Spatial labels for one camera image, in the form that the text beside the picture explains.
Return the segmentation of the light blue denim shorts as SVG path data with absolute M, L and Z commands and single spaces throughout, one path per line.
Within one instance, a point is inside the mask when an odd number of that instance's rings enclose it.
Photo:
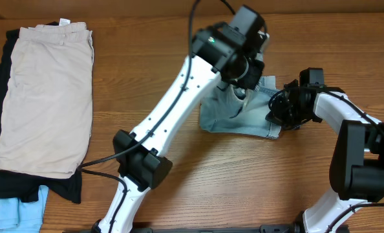
M 268 102 L 277 91 L 275 76 L 261 76 L 254 90 L 220 82 L 201 99 L 199 125 L 210 133 L 277 139 L 281 126 L 266 120 Z

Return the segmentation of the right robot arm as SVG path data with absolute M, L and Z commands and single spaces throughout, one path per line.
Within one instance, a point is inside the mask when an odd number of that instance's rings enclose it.
M 384 207 L 384 122 L 353 104 L 339 87 L 325 85 L 321 68 L 307 68 L 268 102 L 266 119 L 284 130 L 326 122 L 337 134 L 330 188 L 291 224 L 261 232 L 348 232 L 345 221 L 362 208 Z

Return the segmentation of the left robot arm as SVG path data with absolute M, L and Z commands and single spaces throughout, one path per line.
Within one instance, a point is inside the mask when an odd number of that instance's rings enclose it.
M 173 163 L 166 158 L 171 141 L 195 106 L 220 82 L 254 89 L 264 68 L 257 57 L 266 41 L 264 19 L 243 5 L 229 22 L 220 22 L 188 36 L 188 54 L 173 84 L 130 132 L 113 138 L 120 166 L 118 188 L 106 216 L 91 232 L 130 232 L 146 193 L 167 176 Z

